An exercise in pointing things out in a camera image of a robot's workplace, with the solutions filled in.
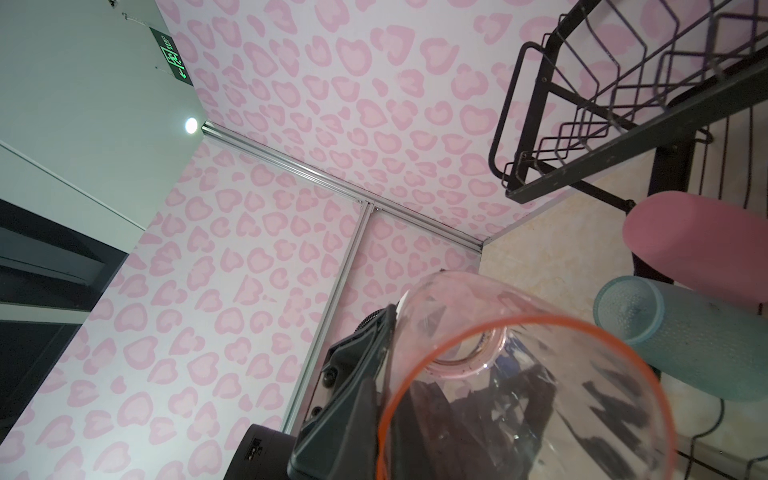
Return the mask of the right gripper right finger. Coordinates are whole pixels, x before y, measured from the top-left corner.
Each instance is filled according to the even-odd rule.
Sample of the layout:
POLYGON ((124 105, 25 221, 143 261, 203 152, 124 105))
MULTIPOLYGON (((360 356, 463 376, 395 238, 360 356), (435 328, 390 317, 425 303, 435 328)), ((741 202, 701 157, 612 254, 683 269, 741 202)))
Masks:
POLYGON ((556 387, 534 365, 515 373, 491 368, 489 384, 467 396, 477 416, 476 439, 495 468, 531 468, 553 414, 556 387))

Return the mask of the green exit sign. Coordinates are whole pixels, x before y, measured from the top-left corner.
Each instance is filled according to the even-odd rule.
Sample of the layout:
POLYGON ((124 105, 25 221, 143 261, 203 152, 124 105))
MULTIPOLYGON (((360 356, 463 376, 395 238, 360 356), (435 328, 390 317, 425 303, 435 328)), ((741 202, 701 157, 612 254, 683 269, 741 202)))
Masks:
POLYGON ((172 37, 152 27, 149 30, 169 66, 172 76, 176 80, 192 86, 193 82, 172 37))

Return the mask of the teal textured cup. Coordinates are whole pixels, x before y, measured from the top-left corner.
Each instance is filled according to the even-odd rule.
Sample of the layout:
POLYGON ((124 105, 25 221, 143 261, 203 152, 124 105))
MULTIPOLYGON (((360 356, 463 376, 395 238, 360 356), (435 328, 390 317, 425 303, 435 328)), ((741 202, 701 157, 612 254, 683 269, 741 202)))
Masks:
POLYGON ((595 324, 647 364, 728 401, 767 397, 767 320, 695 291, 637 276, 597 294, 595 324))

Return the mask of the round ceiling light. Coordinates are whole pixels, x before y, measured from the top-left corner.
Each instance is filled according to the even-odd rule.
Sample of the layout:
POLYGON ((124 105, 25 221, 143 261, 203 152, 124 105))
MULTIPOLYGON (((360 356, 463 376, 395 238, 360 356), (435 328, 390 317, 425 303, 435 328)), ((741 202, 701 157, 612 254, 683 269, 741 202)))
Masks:
POLYGON ((199 127, 198 120, 194 117, 188 118, 184 123, 184 129, 188 134, 194 134, 199 127))

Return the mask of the opaque pink plastic cup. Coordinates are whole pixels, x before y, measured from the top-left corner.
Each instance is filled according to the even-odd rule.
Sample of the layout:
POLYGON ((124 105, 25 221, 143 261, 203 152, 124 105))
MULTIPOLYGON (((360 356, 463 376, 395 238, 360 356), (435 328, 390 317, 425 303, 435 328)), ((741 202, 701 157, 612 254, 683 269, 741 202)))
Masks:
POLYGON ((767 302, 767 220, 748 210, 665 191, 631 210, 622 235, 633 254, 692 290, 744 307, 767 302))

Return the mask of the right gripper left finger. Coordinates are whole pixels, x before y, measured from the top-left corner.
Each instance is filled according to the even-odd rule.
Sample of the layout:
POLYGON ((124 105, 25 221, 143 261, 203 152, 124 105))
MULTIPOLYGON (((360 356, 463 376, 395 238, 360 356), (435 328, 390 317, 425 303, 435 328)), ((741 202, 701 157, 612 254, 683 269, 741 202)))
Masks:
POLYGON ((320 387, 330 397, 307 420, 289 458, 291 479, 373 479, 380 420, 376 380, 390 350, 397 321, 390 304, 333 344, 320 387))

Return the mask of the clear pink plastic cup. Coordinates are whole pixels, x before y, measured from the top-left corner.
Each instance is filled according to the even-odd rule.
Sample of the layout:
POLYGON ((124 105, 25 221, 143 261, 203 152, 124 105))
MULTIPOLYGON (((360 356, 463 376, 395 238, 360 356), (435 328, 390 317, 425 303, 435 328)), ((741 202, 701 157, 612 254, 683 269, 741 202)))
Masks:
POLYGON ((485 276, 423 278, 397 308, 380 479, 669 479, 668 402, 608 332, 485 276))

